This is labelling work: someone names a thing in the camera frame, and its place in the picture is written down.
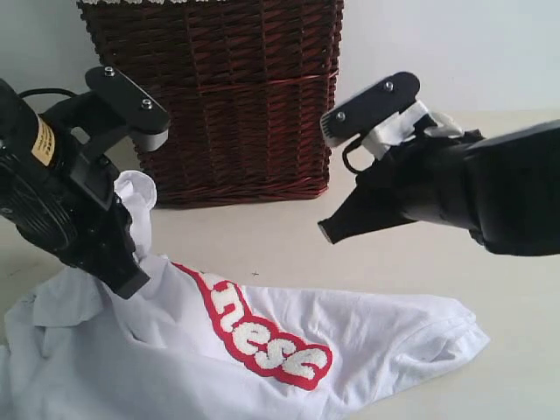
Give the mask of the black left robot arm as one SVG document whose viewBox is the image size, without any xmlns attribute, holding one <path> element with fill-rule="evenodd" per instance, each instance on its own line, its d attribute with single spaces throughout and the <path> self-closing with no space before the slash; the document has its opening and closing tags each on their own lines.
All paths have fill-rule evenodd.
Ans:
<svg viewBox="0 0 560 420">
<path fill-rule="evenodd" d="M 105 152 L 126 126 L 94 92 L 38 114 L 1 83 L 1 215 L 32 245 L 98 278 L 120 298 L 148 282 Z"/>
</svg>

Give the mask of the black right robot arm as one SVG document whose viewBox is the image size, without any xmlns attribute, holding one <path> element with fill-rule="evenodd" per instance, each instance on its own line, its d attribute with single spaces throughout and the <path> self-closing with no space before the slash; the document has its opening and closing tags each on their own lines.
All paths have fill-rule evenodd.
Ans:
<svg viewBox="0 0 560 420">
<path fill-rule="evenodd" d="M 559 122 L 493 138 L 417 137 L 357 175 L 336 212 L 319 222 L 345 239 L 429 222 L 469 232 L 488 252 L 559 252 Z"/>
</svg>

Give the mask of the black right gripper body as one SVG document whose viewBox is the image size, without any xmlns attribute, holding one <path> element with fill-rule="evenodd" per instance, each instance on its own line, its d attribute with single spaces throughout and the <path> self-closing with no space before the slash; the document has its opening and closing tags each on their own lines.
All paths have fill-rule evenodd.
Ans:
<svg viewBox="0 0 560 420">
<path fill-rule="evenodd" d="M 465 156 L 470 146 L 483 139 L 478 130 L 458 137 L 424 134 L 389 151 L 366 169 L 357 170 L 348 162 L 345 167 L 356 175 L 356 186 L 389 190 L 407 224 L 426 221 L 480 232 Z"/>
</svg>

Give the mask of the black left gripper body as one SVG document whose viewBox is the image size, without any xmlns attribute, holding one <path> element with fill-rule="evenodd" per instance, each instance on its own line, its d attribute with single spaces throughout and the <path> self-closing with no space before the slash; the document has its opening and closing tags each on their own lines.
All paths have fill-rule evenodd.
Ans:
<svg viewBox="0 0 560 420">
<path fill-rule="evenodd" d="M 1 215 L 32 245 L 75 266 L 80 219 L 110 207 L 118 171 L 95 150 L 123 138 L 123 122 L 92 93 L 36 113 L 1 93 Z"/>
</svg>

